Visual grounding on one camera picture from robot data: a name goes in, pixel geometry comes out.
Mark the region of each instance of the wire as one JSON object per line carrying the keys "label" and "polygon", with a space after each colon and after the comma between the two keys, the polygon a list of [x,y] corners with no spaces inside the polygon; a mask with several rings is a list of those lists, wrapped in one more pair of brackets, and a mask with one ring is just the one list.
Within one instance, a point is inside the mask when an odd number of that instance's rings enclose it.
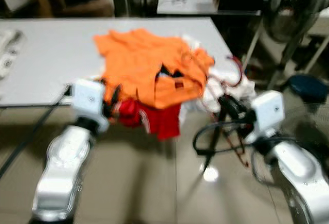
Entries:
{"label": "wire", "polygon": [[236,156],[238,157],[239,161],[241,162],[241,164],[242,164],[243,166],[245,166],[245,167],[249,167],[249,163],[248,163],[248,161],[244,161],[244,160],[242,159],[242,156],[245,154],[245,146],[244,146],[244,144],[243,144],[243,141],[242,141],[241,136],[238,135],[238,137],[239,137],[239,142],[240,142],[240,147],[241,147],[241,149],[242,149],[242,151],[239,152],[237,149],[234,148],[233,143],[232,143],[231,139],[229,138],[229,136],[226,134],[226,132],[223,132],[223,134],[224,134],[224,136],[225,136],[225,138],[226,138],[226,141],[227,141],[228,144],[230,145],[231,149],[234,150],[234,152],[235,152]]}
{"label": "wire", "polygon": [[[239,70],[239,80],[235,83],[235,84],[231,84],[225,80],[221,80],[219,77],[213,75],[213,74],[209,74],[208,73],[208,70],[205,69],[202,64],[200,64],[198,58],[191,52],[191,51],[185,51],[185,52],[181,52],[181,63],[185,66],[188,66],[190,61],[193,61],[197,66],[198,68],[204,73],[205,77],[206,77],[206,81],[208,82],[209,79],[214,79],[218,82],[218,84],[220,85],[220,87],[223,89],[223,93],[224,94],[227,94],[227,87],[237,87],[241,82],[242,82],[242,79],[243,79],[243,68],[242,68],[242,64],[240,62],[240,60],[235,57],[235,56],[228,56],[227,57],[228,59],[232,60],[233,62],[236,63],[237,65],[237,68]],[[205,85],[205,88],[208,88],[209,90],[209,93],[212,95],[212,97],[218,101],[217,99],[217,96],[215,94],[215,92],[213,91],[213,89],[207,85],[207,82],[206,82],[206,85]],[[209,113],[210,117],[213,119],[213,120],[216,120],[213,112],[208,108],[208,106],[205,104],[205,102],[203,101],[203,94],[204,92],[200,92],[200,102],[202,104],[202,106],[205,108],[205,110]]]}
{"label": "wire", "polygon": [[267,185],[267,186],[271,186],[271,187],[279,187],[277,184],[275,184],[274,182],[270,182],[267,181],[266,179],[263,179],[261,176],[259,176],[258,171],[256,169],[256,163],[255,163],[255,153],[256,151],[253,150],[251,152],[251,170],[252,170],[252,175],[254,176],[254,178],[263,185]]}
{"label": "wire", "polygon": [[3,177],[3,175],[5,174],[5,172],[8,170],[8,168],[11,166],[11,164],[14,162],[16,157],[20,154],[20,152],[26,147],[27,144],[29,144],[33,140],[34,134],[39,130],[40,127],[43,126],[43,124],[48,119],[50,114],[55,110],[55,108],[60,105],[63,98],[70,94],[70,91],[71,91],[71,89],[70,89],[70,86],[69,86],[67,88],[67,90],[65,91],[65,93],[63,93],[59,97],[59,99],[52,106],[50,106],[49,110],[41,116],[41,118],[35,124],[35,126],[32,129],[32,132],[28,135],[28,137],[25,140],[23,140],[15,148],[15,150],[11,153],[11,155],[8,157],[8,159],[5,161],[5,163],[3,164],[3,166],[0,169],[0,180]]}
{"label": "wire", "polygon": [[[212,123],[209,125],[204,126],[203,128],[201,128],[197,134],[194,136],[193,139],[193,148],[196,151],[196,153],[198,155],[208,155],[208,154],[221,154],[221,153],[227,153],[227,152],[231,152],[231,151],[236,151],[239,148],[243,148],[245,147],[250,147],[253,146],[254,143],[248,143],[248,144],[243,144],[243,145],[238,145],[235,147],[231,147],[231,148],[227,148],[227,149],[223,149],[223,150],[208,150],[208,149],[202,149],[202,148],[197,148],[196,147],[196,142],[198,140],[198,138],[205,132],[207,132],[208,130],[212,130],[215,129],[216,127],[223,127],[223,126],[230,126],[230,125],[244,125],[246,124],[245,121],[242,120],[234,120],[232,122],[216,122],[216,123]],[[257,144],[260,143],[267,143],[267,142],[282,142],[282,141],[292,141],[292,142],[296,142],[296,138],[294,137],[270,137],[270,138],[262,138],[262,140],[260,140],[260,142],[258,142]]]}

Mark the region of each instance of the blue object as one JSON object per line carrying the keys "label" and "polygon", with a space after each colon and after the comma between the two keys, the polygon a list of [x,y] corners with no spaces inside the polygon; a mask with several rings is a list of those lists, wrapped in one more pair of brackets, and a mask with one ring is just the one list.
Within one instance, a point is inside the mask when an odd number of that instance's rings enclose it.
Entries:
{"label": "blue object", "polygon": [[290,77],[287,85],[299,95],[304,102],[325,102],[328,95],[328,86],[310,75],[295,75]]}

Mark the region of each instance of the orange t-shirt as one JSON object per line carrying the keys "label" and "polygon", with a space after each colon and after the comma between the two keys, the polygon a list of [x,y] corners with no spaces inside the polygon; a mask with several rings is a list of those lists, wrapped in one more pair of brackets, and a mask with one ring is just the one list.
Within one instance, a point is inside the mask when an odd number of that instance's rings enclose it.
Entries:
{"label": "orange t-shirt", "polygon": [[[145,29],[127,33],[111,30],[94,39],[105,57],[105,101],[119,84],[120,100],[134,98],[156,108],[200,97],[208,69],[214,64],[204,50],[191,51],[181,38],[156,36]],[[158,76],[162,66],[170,74],[179,71],[183,77]]]}

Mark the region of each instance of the brown chair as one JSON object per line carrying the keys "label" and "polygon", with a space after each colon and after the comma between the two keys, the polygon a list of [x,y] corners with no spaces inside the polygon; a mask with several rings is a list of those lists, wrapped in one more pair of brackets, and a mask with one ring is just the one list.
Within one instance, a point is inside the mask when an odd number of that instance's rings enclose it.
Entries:
{"label": "brown chair", "polygon": [[65,0],[49,0],[52,12],[56,17],[112,17],[114,16],[113,0],[91,0],[75,6],[67,6]]}

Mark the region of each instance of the red cloth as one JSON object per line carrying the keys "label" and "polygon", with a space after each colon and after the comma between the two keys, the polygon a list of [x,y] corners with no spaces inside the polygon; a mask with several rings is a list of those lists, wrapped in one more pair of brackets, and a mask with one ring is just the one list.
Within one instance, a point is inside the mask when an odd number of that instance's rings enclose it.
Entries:
{"label": "red cloth", "polygon": [[179,135],[180,104],[165,109],[146,106],[133,99],[117,104],[119,122],[127,127],[144,125],[147,133],[157,134],[159,139],[167,139]]}

